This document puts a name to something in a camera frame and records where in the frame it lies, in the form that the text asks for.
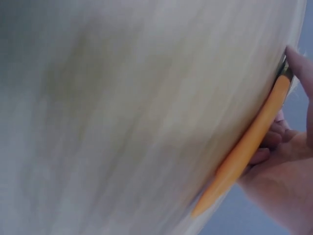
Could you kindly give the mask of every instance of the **gray background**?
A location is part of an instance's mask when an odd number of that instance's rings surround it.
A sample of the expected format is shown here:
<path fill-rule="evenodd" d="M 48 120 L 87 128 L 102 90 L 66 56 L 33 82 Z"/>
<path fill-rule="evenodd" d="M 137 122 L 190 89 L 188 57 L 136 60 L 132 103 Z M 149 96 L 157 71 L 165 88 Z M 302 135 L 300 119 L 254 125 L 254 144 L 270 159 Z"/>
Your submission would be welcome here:
<path fill-rule="evenodd" d="M 313 59 L 313 1 L 308 0 L 299 42 L 301 53 Z M 285 118 L 292 129 L 305 131 L 308 99 L 299 85 L 284 105 Z M 288 232 L 249 202 L 235 185 L 200 235 L 287 235 Z"/>

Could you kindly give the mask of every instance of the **hand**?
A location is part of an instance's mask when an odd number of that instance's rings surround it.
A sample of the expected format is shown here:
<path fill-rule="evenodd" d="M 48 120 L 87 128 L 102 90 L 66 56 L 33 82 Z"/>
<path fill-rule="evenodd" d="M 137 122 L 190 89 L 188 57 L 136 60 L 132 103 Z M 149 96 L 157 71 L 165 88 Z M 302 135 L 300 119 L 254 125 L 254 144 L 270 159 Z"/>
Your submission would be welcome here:
<path fill-rule="evenodd" d="M 291 47 L 286 57 L 310 101 L 307 131 L 290 130 L 280 111 L 239 185 L 290 232 L 308 235 L 313 234 L 313 63 Z"/>

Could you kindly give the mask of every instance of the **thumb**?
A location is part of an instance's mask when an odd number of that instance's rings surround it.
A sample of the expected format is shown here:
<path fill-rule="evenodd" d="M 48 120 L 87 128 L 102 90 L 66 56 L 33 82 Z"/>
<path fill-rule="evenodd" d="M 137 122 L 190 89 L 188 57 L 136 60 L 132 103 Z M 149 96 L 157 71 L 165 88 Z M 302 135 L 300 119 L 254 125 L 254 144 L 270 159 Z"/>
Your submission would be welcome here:
<path fill-rule="evenodd" d="M 309 98 L 307 112 L 307 145 L 313 148 L 313 63 L 289 46 L 286 47 L 285 54 L 291 70 L 300 80 Z"/>

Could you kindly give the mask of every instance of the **orange plastic handle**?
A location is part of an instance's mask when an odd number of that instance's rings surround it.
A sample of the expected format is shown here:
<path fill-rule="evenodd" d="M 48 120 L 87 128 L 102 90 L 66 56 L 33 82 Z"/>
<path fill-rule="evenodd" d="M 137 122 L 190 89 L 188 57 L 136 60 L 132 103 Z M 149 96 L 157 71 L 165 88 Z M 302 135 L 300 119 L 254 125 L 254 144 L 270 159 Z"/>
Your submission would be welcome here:
<path fill-rule="evenodd" d="M 285 75 L 277 78 L 259 115 L 218 168 L 214 181 L 199 199 L 191 213 L 193 218 L 210 208 L 242 175 L 251 157 L 259 148 L 277 113 L 282 108 L 290 85 L 291 81 Z"/>

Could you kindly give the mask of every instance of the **orange tool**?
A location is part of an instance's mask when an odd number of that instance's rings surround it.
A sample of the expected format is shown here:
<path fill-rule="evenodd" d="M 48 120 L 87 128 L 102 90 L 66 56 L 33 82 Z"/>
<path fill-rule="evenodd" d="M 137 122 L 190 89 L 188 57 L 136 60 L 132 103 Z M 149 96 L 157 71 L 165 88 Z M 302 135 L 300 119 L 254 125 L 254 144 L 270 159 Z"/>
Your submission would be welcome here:
<path fill-rule="evenodd" d="M 285 60 L 265 104 L 254 122 L 216 171 L 212 184 L 203 193 L 191 213 L 193 218 L 210 208 L 242 175 L 251 157 L 259 148 L 277 113 L 282 108 L 292 80 L 293 73 Z"/>

